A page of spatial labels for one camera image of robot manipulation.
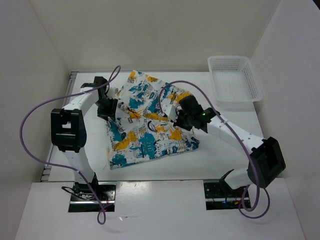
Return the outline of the colourful patterned shorts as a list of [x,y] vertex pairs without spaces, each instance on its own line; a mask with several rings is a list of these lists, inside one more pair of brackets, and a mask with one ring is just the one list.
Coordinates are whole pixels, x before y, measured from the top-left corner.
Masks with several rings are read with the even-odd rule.
[[159,104],[176,107],[191,93],[133,70],[115,95],[115,119],[106,122],[107,160],[111,170],[182,154],[199,148],[193,130],[174,126]]

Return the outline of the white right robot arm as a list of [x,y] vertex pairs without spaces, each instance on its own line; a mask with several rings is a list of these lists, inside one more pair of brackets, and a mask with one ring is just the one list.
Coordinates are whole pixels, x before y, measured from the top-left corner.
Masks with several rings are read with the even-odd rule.
[[219,191],[230,197],[238,188],[256,185],[266,188],[286,169],[279,142],[251,134],[228,121],[218,111],[203,109],[193,95],[184,97],[177,106],[166,107],[166,115],[175,126],[190,131],[195,128],[216,136],[225,143],[244,153],[248,166],[232,169],[220,178]]

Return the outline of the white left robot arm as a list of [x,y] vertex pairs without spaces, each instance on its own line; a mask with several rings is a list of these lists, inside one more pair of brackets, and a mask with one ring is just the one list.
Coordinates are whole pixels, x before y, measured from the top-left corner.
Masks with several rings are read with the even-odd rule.
[[51,111],[51,142],[67,158],[74,170],[75,186],[72,191],[89,200],[96,199],[100,187],[96,173],[89,164],[85,151],[87,130],[84,116],[92,105],[97,105],[97,116],[103,120],[116,120],[117,89],[110,90],[110,82],[96,76],[92,83],[84,83],[80,93],[63,108]]

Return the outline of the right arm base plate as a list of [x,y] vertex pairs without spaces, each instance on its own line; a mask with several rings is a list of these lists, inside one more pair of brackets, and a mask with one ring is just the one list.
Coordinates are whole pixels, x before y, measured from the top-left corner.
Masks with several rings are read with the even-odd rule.
[[242,195],[245,186],[226,190],[217,180],[203,182],[205,206],[207,211],[242,209]]

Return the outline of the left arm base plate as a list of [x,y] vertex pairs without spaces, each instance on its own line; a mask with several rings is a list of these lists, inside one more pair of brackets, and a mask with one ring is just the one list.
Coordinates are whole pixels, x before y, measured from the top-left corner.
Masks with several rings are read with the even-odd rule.
[[[116,182],[99,182],[95,187],[96,195],[105,212],[115,211]],[[93,213],[101,210],[100,205],[86,184],[74,184],[72,187],[62,186],[70,194],[69,213]]]

